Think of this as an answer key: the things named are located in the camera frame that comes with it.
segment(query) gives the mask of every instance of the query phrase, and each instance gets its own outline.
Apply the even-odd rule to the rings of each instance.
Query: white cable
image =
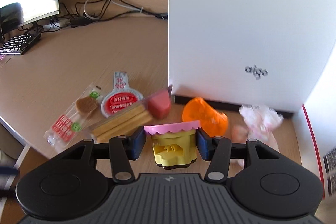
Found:
[[[86,8],[86,5],[87,5],[88,1],[89,1],[89,0],[86,0],[86,2],[84,3],[84,7],[83,7],[83,10],[84,10],[85,15],[86,15],[89,19],[92,19],[92,20],[100,19],[100,17],[92,17],[92,16],[90,16],[90,15],[86,12],[86,9],[85,9],[85,8]],[[135,7],[127,6],[127,5],[122,5],[122,4],[120,4],[120,3],[114,2],[113,0],[108,0],[108,1],[109,1],[109,2],[112,2],[112,3],[115,4],[115,5],[118,5],[118,6],[120,6],[120,7],[127,8],[127,9],[129,9],[129,10],[141,11],[141,12],[142,12],[142,10],[143,10],[143,9],[138,9],[138,8],[135,8]]]
[[[130,9],[130,10],[134,10],[134,11],[140,11],[140,9],[138,9],[138,8],[134,8],[134,7],[127,6],[127,5],[122,5],[120,3],[114,2],[113,0],[111,0],[111,2],[115,5],[120,6],[120,7],[124,7],[124,8]]]
[[[90,16],[90,15],[86,12],[85,7],[86,7],[88,1],[89,1],[89,0],[86,0],[86,2],[84,3],[84,7],[83,7],[83,10],[84,10],[85,15],[86,15],[89,19],[92,19],[92,20],[100,19],[100,17],[92,17],[92,16]]]

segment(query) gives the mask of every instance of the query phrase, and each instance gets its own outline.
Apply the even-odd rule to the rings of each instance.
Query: red stripe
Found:
[[[317,164],[319,165],[319,170],[320,170],[320,179],[321,179],[321,182],[322,182],[322,185],[323,185],[323,199],[325,199],[324,178],[323,178],[323,171],[322,171],[322,164],[321,164],[319,149],[317,147],[315,135],[314,135],[314,132],[313,132],[313,128],[311,127],[305,105],[302,105],[302,108],[303,108],[304,114],[306,116],[306,120],[307,120],[308,127],[309,127],[309,130],[310,130],[311,138],[313,139],[313,144],[314,144],[314,147],[315,147],[315,153],[316,153],[316,158],[317,158]]]

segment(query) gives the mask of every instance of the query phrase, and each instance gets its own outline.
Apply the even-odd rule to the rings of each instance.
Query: pink plastic bag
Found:
[[[247,139],[257,139],[279,152],[272,131],[281,125],[284,119],[282,115],[267,106],[242,106],[239,113],[247,127],[235,125],[232,129],[232,142],[246,143]],[[237,161],[244,168],[244,160]]]

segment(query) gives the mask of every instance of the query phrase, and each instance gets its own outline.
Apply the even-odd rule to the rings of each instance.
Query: orange plastic bowl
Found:
[[[200,120],[201,127],[211,137],[223,136],[229,126],[229,119],[224,113],[214,110],[203,98],[190,100],[182,112],[182,121]]]

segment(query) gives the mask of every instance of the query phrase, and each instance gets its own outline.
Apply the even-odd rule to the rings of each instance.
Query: green label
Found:
[[[90,93],[90,97],[92,97],[93,99],[97,99],[99,97],[99,93],[96,91],[92,91]]]
[[[82,127],[80,126],[80,124],[78,122],[74,122],[71,125],[71,130],[74,132],[79,132],[82,130]]]

